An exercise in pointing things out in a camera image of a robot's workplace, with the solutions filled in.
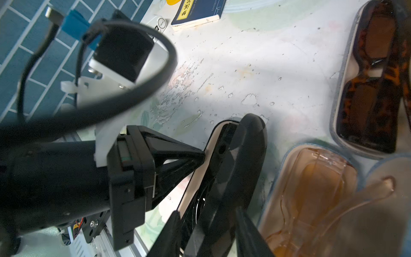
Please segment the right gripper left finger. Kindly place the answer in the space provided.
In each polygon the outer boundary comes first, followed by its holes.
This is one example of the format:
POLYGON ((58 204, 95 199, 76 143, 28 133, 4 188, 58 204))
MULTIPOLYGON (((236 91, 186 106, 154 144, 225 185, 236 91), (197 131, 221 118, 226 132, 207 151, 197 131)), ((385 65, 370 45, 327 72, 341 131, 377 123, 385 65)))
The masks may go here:
POLYGON ((181 233, 180 212, 174 211, 148 252, 147 257, 179 257, 181 233))

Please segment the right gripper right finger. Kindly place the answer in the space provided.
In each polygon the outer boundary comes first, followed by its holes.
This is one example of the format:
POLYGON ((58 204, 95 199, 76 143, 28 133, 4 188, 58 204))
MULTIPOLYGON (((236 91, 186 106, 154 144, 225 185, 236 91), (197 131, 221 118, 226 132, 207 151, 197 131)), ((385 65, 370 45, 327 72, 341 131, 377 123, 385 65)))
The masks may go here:
POLYGON ((274 257, 265 240, 242 208, 235 210, 238 257, 274 257))

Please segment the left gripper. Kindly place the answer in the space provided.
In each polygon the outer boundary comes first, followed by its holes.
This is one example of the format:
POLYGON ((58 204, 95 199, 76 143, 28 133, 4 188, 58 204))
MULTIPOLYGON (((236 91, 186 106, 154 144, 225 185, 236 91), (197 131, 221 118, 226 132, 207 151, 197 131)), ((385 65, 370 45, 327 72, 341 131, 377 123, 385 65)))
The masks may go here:
POLYGON ((154 209, 205 161, 205 152, 160 133, 127 127, 107 156, 113 249, 134 242, 146 207, 154 209))

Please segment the black glasses case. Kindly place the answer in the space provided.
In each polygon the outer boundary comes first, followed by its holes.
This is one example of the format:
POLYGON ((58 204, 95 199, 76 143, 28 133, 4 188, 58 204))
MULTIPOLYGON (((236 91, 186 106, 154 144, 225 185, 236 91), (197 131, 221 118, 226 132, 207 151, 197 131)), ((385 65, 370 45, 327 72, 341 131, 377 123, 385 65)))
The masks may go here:
POLYGON ((268 145, 265 122, 255 114, 235 122, 238 127, 182 257, 228 256, 235 240, 235 210, 246 210, 254 194, 268 145))

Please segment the light blue denim case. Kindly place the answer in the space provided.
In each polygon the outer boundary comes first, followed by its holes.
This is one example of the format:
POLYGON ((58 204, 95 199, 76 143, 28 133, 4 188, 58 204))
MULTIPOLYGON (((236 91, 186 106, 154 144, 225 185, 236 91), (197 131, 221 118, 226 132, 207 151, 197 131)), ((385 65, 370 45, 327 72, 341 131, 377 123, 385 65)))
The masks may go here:
POLYGON ((384 158, 363 176, 340 152, 313 143, 294 146, 258 230, 278 257, 408 257, 411 156, 384 158))

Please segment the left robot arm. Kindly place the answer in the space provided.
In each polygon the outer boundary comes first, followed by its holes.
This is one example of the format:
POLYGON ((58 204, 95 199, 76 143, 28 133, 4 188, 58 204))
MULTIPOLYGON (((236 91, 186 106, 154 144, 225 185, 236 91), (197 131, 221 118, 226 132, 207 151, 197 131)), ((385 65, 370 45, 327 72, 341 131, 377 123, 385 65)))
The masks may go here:
POLYGON ((32 143, 1 151, 1 256, 16 253, 20 237, 109 213, 113 248, 134 241, 134 229, 186 176, 205 152, 144 126, 130 125, 96 164, 94 141, 32 143))

